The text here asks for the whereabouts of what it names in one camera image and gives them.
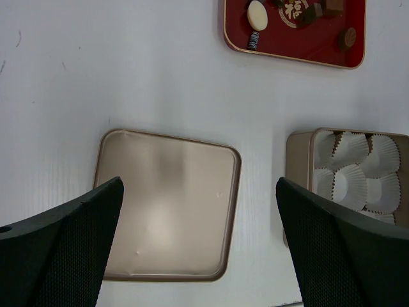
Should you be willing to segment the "white oval chocolate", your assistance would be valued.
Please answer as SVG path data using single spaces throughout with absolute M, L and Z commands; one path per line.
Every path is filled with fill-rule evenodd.
M 266 29 L 268 25 L 268 15 L 263 3 L 253 0 L 247 8 L 247 19 L 251 27 L 256 31 Z

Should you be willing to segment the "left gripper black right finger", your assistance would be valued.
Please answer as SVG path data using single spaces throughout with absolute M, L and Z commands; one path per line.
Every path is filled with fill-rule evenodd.
M 408 229 L 284 177 L 275 194 L 304 306 L 408 306 Z

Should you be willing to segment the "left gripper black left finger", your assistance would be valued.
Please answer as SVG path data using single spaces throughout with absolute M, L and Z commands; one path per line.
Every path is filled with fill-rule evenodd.
M 1 306 L 95 306 L 123 193 L 122 180 L 114 177 L 1 227 Z

